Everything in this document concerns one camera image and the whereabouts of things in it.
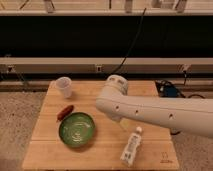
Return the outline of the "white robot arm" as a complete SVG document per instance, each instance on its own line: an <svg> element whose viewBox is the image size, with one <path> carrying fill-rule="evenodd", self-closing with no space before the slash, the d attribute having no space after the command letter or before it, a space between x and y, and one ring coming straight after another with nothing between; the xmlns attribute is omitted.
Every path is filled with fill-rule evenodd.
<svg viewBox="0 0 213 171"><path fill-rule="evenodd" d="M111 120L128 118L213 138L213 99L128 95L128 81L110 75L96 98L96 108Z"/></svg>

